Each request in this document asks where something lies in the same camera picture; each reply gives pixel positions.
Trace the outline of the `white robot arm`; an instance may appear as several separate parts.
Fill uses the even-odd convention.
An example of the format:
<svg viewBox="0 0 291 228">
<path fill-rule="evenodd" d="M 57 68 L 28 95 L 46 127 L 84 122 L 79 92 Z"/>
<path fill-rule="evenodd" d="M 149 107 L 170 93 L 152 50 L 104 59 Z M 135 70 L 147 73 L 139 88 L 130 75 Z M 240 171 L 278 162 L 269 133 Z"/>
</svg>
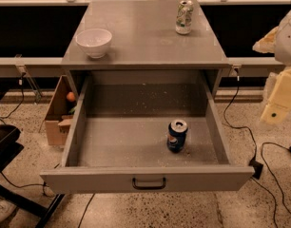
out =
<svg viewBox="0 0 291 228">
<path fill-rule="evenodd" d="M 252 47 L 259 53 L 273 53 L 285 69 L 276 76 L 276 83 L 261 115 L 267 124 L 281 123 L 291 111 L 291 10 L 280 23 Z"/>
</svg>

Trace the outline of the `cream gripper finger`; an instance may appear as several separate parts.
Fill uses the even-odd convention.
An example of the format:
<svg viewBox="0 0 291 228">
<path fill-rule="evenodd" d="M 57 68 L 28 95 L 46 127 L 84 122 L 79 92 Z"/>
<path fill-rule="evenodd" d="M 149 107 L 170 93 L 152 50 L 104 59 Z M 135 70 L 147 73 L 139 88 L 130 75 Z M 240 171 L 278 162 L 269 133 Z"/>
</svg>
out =
<svg viewBox="0 0 291 228">
<path fill-rule="evenodd" d="M 291 67 L 276 76 L 276 81 L 261 115 L 266 124 L 280 124 L 291 111 Z"/>
<path fill-rule="evenodd" d="M 274 53 L 278 27 L 272 28 L 264 37 L 254 44 L 252 49 L 259 53 Z"/>
</svg>

